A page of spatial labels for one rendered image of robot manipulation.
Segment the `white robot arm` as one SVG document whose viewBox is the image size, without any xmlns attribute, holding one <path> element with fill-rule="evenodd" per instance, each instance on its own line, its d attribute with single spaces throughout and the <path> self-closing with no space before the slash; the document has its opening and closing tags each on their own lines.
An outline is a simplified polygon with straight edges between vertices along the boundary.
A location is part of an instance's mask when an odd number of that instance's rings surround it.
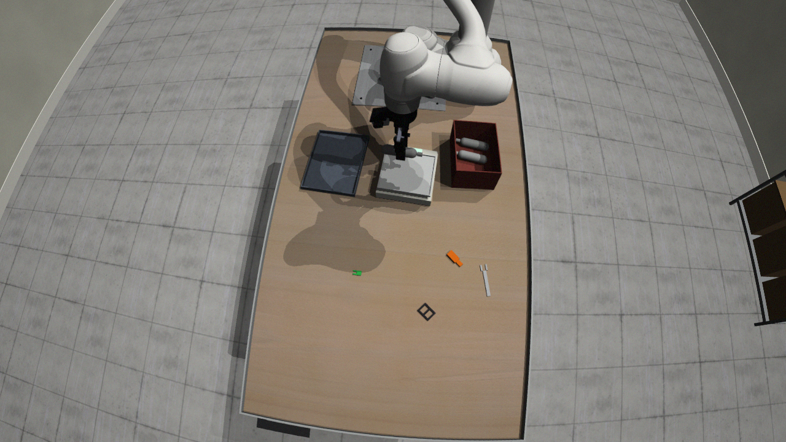
<svg viewBox="0 0 786 442">
<path fill-rule="evenodd" d="M 386 107 L 373 108 L 374 128 L 391 122 L 387 108 L 412 113 L 421 97 L 474 106 L 495 106 L 507 99 L 513 78 L 488 37 L 495 0 L 444 2 L 459 23 L 449 41 L 422 25 L 388 37 L 379 68 Z"/>
</svg>

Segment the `grey open-end spanner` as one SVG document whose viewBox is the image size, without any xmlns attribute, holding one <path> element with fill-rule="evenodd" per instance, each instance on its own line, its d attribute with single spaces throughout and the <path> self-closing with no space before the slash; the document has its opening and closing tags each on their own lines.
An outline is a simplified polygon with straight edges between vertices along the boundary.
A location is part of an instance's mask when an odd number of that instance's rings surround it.
<svg viewBox="0 0 786 442">
<path fill-rule="evenodd" d="M 484 276 L 484 283 L 485 283 L 485 287 L 486 287 L 486 293 L 488 294 L 488 296 L 491 296 L 491 294 L 489 294 L 488 274 L 486 273 L 486 270 L 488 269 L 488 264 L 485 264 L 485 268 L 486 268 L 485 271 L 483 271 L 483 269 L 482 269 L 482 264 L 480 265 L 480 268 L 481 268 L 481 271 L 483 272 L 483 276 Z"/>
</svg>

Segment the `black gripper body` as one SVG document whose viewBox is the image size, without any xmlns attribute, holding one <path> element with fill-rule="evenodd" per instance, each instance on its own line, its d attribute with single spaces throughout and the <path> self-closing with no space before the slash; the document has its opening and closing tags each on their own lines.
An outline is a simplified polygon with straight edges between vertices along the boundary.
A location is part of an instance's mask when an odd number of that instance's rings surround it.
<svg viewBox="0 0 786 442">
<path fill-rule="evenodd" d="M 396 124 L 396 131 L 398 132 L 398 128 L 402 128 L 402 133 L 405 132 L 405 124 L 409 124 L 413 122 L 416 118 L 416 113 L 418 110 L 416 109 L 415 112 L 408 113 L 408 114 L 399 114 L 395 112 L 391 112 L 388 108 L 388 117 L 391 119 L 392 122 Z"/>
</svg>

